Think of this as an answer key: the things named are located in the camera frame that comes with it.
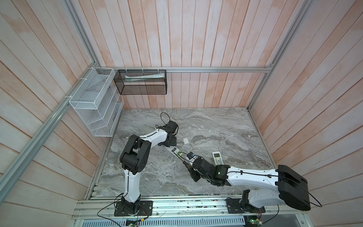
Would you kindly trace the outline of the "white remote with green screen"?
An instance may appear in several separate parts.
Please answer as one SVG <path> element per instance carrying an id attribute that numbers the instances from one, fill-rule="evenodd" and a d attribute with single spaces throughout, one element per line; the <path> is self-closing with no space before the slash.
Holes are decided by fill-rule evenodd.
<path id="1" fill-rule="evenodd" d="M 177 147 L 172 147 L 171 148 L 171 152 L 173 153 L 173 154 L 175 154 L 176 156 L 180 156 L 180 154 L 181 154 L 181 150 L 180 149 L 178 149 Z"/>

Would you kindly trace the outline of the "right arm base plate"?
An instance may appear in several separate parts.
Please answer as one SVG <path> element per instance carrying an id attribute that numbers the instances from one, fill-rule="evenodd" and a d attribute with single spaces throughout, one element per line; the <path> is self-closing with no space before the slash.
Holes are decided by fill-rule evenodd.
<path id="1" fill-rule="evenodd" d="M 226 206 L 229 214 L 241 214 L 241 213 L 265 213 L 265 207 L 256 208 L 250 205 L 248 202 L 242 199 L 233 199 L 227 197 L 225 199 Z"/>

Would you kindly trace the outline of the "white paper in basket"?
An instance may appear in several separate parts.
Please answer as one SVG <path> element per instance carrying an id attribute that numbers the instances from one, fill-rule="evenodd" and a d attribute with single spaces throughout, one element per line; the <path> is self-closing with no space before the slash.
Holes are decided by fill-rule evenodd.
<path id="1" fill-rule="evenodd" d="M 163 82 L 165 73 L 147 74 L 147 75 L 125 75 L 125 82 Z"/>

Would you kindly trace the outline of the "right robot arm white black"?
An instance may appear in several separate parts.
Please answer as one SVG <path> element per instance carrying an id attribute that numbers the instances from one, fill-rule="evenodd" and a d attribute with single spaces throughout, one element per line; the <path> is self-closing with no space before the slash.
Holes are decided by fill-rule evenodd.
<path id="1" fill-rule="evenodd" d="M 200 156 L 187 155 L 183 161 L 192 179 L 201 178 L 214 186 L 252 186 L 238 201 L 243 212 L 254 213 L 265 206 L 285 204 L 299 211 L 311 209 L 307 180 L 285 165 L 277 169 L 250 170 L 229 165 L 213 165 Z"/>

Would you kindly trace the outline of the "green circuit board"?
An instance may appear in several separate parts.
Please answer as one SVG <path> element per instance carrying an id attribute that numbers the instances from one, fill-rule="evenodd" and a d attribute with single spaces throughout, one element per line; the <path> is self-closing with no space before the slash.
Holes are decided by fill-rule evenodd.
<path id="1" fill-rule="evenodd" d="M 141 220 L 126 220 L 126 227 L 139 227 Z"/>

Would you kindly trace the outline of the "white air conditioner remote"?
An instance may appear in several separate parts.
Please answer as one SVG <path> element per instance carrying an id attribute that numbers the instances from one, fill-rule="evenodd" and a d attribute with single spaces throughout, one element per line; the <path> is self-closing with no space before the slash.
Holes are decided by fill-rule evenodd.
<path id="1" fill-rule="evenodd" d="M 212 155 L 213 155 L 214 163 L 216 166 L 224 164 L 221 153 L 219 151 L 212 152 Z"/>

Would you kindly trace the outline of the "black mesh wall basket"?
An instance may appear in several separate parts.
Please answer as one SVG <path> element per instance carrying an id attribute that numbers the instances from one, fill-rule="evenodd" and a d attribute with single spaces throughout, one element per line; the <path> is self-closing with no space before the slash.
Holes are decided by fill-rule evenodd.
<path id="1" fill-rule="evenodd" d="M 165 73 L 163 82 L 125 82 L 125 75 L 147 75 Z M 113 79 L 121 95 L 166 95 L 167 76 L 165 70 L 118 70 Z"/>

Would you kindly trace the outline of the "white mesh wall shelf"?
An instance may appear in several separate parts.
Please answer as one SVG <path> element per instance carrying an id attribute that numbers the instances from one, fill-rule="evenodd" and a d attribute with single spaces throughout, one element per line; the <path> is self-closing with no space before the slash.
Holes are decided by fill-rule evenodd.
<path id="1" fill-rule="evenodd" d="M 112 137 L 124 102 L 112 85 L 115 70 L 95 67 L 81 79 L 70 105 L 95 137 Z"/>

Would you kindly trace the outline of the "aluminium mounting rail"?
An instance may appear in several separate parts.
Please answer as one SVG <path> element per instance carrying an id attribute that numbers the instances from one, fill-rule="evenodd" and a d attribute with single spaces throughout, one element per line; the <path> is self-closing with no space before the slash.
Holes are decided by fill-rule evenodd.
<path id="1" fill-rule="evenodd" d="M 152 218 L 229 216 L 227 196 L 142 196 L 141 201 L 152 201 Z M 92 197 L 78 201 L 72 219 L 113 218 L 112 197 Z"/>

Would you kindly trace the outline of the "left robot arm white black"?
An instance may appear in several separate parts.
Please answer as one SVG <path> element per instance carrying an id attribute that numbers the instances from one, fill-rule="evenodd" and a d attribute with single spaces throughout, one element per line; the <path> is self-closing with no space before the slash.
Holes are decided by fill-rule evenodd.
<path id="1" fill-rule="evenodd" d="M 135 205 L 140 201 L 140 173 L 147 165 L 151 148 L 154 146 L 171 147 L 176 145 L 179 126 L 174 121 L 156 127 L 148 134 L 131 135 L 120 156 L 125 174 L 125 191 L 122 202 Z"/>

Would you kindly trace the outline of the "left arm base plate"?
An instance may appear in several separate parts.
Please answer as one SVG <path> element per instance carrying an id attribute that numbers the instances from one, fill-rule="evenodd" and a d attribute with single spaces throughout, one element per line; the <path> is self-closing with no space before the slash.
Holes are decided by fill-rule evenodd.
<path id="1" fill-rule="evenodd" d="M 125 216 L 151 216 L 153 211 L 153 201 L 135 201 L 135 203 L 126 200 L 116 203 L 114 211 L 115 217 Z"/>

